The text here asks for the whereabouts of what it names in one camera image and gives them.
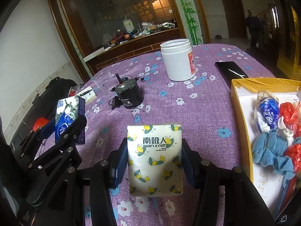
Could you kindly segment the wooden counter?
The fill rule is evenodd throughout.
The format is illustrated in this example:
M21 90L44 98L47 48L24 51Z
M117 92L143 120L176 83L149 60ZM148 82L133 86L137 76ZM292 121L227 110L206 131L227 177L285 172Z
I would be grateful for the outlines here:
M95 75L98 71L108 65L131 59L142 54L159 51L161 43L185 37L186 36L184 36L179 28L150 34L112 47L88 60L86 64L92 75Z

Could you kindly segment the black packaged pouch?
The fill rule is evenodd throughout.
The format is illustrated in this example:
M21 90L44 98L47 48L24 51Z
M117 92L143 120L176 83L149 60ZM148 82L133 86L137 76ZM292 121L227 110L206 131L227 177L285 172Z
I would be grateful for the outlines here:
M275 225L301 226L300 216L300 190L298 190L276 219Z

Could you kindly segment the white notebook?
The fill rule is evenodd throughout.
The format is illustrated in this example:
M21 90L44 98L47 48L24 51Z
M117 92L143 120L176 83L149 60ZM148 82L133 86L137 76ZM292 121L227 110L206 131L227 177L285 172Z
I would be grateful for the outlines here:
M80 93L83 93L85 91L88 91L90 89L93 89L91 86L83 89L82 91L80 91L79 93L76 94L76 96L79 96ZM80 96L81 98L83 98L85 100L85 104L87 105L88 103L92 102L94 99L97 98L97 95L94 92L94 89L89 92L88 94L84 95L84 96Z

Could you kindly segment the light blue towel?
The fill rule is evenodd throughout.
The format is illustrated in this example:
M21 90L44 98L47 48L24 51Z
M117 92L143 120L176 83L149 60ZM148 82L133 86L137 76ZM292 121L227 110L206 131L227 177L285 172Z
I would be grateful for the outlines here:
M295 176L292 159L285 155L287 148L277 129L261 133L252 146L252 161L262 167L272 166L274 174L283 176L283 187Z

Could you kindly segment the white plastic jar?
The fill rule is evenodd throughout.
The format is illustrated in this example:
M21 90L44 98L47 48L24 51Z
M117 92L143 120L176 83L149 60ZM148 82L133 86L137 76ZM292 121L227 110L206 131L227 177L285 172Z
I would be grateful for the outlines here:
M196 74L193 52L189 39L175 39L160 44L168 78L175 82L184 82Z

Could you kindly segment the blue Vinda tissue pouch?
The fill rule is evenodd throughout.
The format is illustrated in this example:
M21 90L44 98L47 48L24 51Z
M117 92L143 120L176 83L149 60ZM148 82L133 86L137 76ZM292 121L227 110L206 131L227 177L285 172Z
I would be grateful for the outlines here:
M270 91L257 93L254 121L260 133L276 129L279 120L279 100Z

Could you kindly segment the blue red sponge pack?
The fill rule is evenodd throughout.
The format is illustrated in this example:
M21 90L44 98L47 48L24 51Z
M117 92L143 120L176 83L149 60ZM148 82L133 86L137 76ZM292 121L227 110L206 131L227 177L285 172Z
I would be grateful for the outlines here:
M290 181L287 181L286 186L283 188L281 196L275 207L274 220L277 219L280 212L284 209L286 204L288 204L288 202L291 200L291 198L298 191L299 188L300 188L300 178L295 176Z

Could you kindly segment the black smartphone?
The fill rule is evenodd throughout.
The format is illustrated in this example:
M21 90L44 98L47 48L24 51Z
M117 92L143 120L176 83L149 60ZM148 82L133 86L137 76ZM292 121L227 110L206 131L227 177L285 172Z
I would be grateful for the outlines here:
M215 67L230 89L233 79L249 78L249 76L233 61L215 62Z

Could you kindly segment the lemon print tissue pack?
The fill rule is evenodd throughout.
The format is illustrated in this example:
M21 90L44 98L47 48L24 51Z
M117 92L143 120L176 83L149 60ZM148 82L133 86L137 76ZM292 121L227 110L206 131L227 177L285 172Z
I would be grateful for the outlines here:
M132 196L165 197L183 193L180 124L129 125L127 149Z

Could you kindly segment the clear plastic cup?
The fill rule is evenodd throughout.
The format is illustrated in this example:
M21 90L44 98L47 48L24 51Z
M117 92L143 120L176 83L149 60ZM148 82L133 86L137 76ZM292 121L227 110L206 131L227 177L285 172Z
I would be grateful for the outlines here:
M113 76L110 71L99 71L92 81L99 90L110 92L113 88Z

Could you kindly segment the blue Vinda tissue pack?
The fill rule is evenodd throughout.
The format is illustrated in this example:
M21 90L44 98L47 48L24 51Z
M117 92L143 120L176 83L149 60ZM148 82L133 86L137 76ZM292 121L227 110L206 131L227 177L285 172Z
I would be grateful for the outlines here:
M55 116L55 143L64 131L78 118L85 115L85 99L76 95L58 100Z

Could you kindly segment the black electric motor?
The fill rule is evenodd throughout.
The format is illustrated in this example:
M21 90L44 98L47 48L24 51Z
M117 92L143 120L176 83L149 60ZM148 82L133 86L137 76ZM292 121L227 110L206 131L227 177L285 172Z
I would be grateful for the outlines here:
M118 73L115 76L118 84L110 89L115 93L115 96L109 101L111 109L114 110L120 106L124 106L126 109L138 107L144 99L143 91L138 85L140 78L130 75L120 77Z

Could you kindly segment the white cloth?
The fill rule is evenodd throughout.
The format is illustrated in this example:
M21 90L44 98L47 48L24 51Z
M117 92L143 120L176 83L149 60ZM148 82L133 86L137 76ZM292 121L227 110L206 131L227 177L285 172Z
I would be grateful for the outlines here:
M294 141L294 132L286 127L283 116L279 118L277 128L280 135L286 140L288 147L292 146Z

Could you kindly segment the red plastic bag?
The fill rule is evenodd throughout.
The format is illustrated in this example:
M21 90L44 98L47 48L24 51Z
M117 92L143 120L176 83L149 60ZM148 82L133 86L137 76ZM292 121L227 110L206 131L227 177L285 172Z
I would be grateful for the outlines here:
M300 101L280 104L280 116L284 117L283 122L293 131L294 137L300 137Z
M49 120L45 117L40 117L36 120L33 126L33 131L36 132L38 129L41 129L42 127L45 127L49 123Z
M301 144L293 144L286 150L286 155L288 155L293 162L295 173L301 170Z

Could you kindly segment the red plastic bag at edge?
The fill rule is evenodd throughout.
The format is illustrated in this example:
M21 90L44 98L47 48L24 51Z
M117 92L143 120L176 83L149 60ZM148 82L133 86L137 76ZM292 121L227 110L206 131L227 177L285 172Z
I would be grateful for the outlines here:
M49 123L49 120L45 117L40 117L36 120L33 126L33 131L36 132L38 129L41 129L42 127L45 127Z

